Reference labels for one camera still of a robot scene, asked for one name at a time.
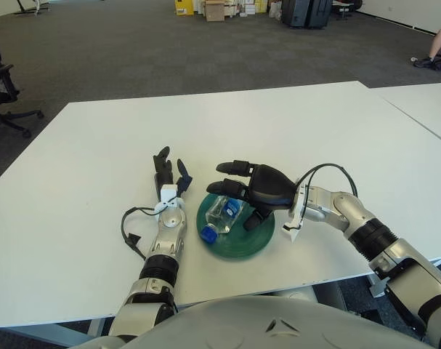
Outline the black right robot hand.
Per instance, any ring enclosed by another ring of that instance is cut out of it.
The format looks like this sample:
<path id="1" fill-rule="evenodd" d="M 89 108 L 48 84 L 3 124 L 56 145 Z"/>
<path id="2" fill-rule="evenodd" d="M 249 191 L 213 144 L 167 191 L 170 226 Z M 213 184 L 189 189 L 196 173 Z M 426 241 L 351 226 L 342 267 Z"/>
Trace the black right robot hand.
<path id="1" fill-rule="evenodd" d="M 275 168 L 234 160 L 219 164 L 216 170 L 250 179 L 244 184 L 225 178 L 209 184 L 206 189 L 208 193 L 245 201 L 254 208 L 243 224 L 247 231 L 260 226 L 274 211 L 290 209 L 294 204 L 297 185 Z"/>

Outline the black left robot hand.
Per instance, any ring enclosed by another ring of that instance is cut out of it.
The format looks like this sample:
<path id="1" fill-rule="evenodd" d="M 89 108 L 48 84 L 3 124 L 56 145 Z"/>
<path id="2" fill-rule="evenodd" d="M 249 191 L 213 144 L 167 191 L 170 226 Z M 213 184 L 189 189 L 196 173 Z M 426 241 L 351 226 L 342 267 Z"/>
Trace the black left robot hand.
<path id="1" fill-rule="evenodd" d="M 153 156 L 153 162 L 155 166 L 155 189 L 158 195 L 158 199 L 161 199 L 161 189 L 163 185 L 173 185 L 174 178 L 172 172 L 172 163 L 169 160 L 170 147 L 165 146 L 160 150 L 157 155 Z M 189 175 L 185 164 L 181 159 L 177 159 L 177 168 L 180 174 L 177 185 L 177 197 L 180 197 L 189 188 L 193 177 Z"/>

